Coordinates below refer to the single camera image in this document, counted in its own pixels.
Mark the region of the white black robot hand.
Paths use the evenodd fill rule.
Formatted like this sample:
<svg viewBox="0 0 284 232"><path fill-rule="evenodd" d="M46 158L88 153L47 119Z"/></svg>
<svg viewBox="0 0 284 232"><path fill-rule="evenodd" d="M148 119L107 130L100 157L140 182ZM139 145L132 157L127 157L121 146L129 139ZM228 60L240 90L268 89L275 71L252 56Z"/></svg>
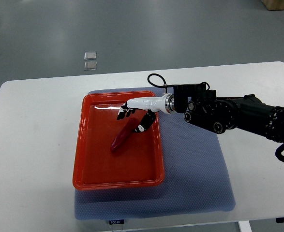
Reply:
<svg viewBox="0 0 284 232"><path fill-rule="evenodd" d="M155 122L157 112L163 112L168 115L176 113L174 107L174 95L167 93L161 97L139 97L129 99L120 107L117 120L129 117L130 114L134 114L136 110L144 110L146 111L146 114L134 129L134 132L145 132Z"/></svg>

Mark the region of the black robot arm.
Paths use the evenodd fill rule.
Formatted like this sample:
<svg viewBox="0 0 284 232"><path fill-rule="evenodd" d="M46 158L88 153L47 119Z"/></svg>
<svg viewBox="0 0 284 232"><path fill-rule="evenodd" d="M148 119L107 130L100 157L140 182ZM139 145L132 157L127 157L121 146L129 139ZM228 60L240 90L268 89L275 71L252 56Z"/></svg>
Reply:
<svg viewBox="0 0 284 232"><path fill-rule="evenodd" d="M266 105L254 94L217 97L207 82L171 88L174 98L166 106L186 122L216 134L238 128L281 143L275 156L284 163L284 107Z"/></svg>

